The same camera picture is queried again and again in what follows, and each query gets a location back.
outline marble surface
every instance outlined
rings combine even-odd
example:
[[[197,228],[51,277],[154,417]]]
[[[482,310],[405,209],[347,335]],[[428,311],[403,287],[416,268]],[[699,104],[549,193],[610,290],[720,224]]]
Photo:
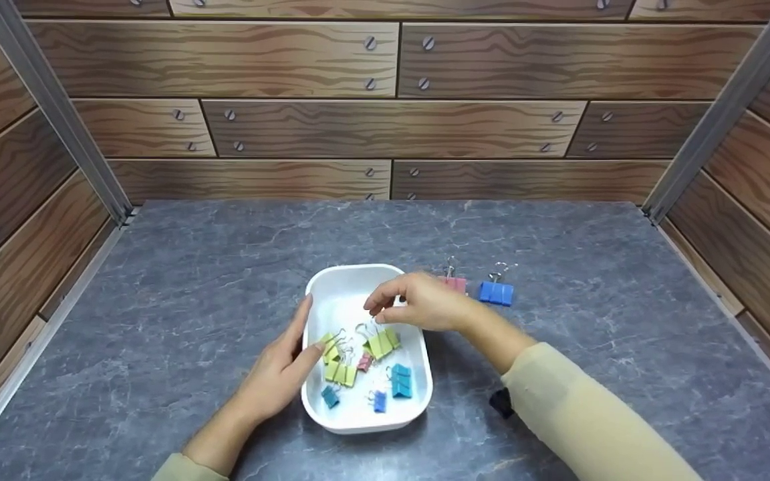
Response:
[[[496,261],[504,313],[642,414],[703,478],[770,480],[770,372],[631,204],[156,202],[122,237],[0,417],[0,479],[148,479],[236,387],[332,265],[438,267],[470,289]],[[495,372],[426,335],[427,412],[403,430],[325,432],[296,401],[235,477],[519,479],[574,475],[489,406]]]

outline finger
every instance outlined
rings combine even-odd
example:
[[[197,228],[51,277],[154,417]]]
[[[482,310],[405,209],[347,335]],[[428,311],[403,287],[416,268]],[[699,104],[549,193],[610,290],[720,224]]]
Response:
[[[302,338],[302,333],[305,331],[305,323],[308,322],[308,314],[311,313],[313,302],[314,298],[310,294],[306,295],[299,302],[299,307],[296,308],[296,313],[293,314],[290,325],[287,326],[287,329],[284,329],[283,334],[279,337],[278,344],[285,348],[287,352],[293,351],[299,339]]]
[[[301,387],[308,374],[311,374],[311,370],[317,365],[320,357],[323,356],[324,347],[323,343],[317,342],[299,353],[296,360],[284,368],[283,375],[287,378],[287,382],[293,387]]]

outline metal frame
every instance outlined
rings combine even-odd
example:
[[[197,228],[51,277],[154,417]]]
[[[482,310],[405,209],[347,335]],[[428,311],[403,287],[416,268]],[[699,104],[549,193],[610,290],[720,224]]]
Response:
[[[112,219],[123,225],[132,204],[12,0],[0,0],[0,49]]]
[[[664,219],[768,80],[770,22],[644,202],[644,212],[650,221],[658,224]]]

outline blue binder clip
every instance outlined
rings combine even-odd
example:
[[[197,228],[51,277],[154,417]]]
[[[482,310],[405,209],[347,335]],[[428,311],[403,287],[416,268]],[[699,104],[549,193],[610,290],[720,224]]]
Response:
[[[513,286],[501,283],[501,279],[509,267],[504,262],[495,263],[495,267],[501,266],[504,269],[500,272],[490,273],[489,281],[480,283],[480,295],[477,297],[477,300],[488,304],[510,307],[510,305],[513,305]]]

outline white container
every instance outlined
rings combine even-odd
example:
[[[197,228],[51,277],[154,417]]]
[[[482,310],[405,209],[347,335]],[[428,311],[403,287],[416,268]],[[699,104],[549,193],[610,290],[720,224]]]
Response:
[[[327,332],[337,334],[345,329],[351,336],[354,361],[358,362],[364,336],[355,332],[359,323],[372,323],[364,310],[364,301],[384,281],[400,276],[403,271],[393,265],[340,265],[319,271],[308,283],[305,293],[313,293],[314,305],[308,316],[303,346],[319,341]],[[324,363],[317,366],[302,385],[302,404],[308,415],[325,429],[336,434],[382,432],[406,426],[424,413],[433,395],[430,358],[421,329],[411,325],[389,325],[400,336],[400,348],[379,361],[369,372],[358,372],[354,387],[342,387],[337,393],[340,402],[329,409],[321,392],[327,385]],[[385,375],[386,366],[402,363],[412,370],[412,398],[394,399]],[[373,389],[387,395],[384,414],[373,412],[368,395]]]

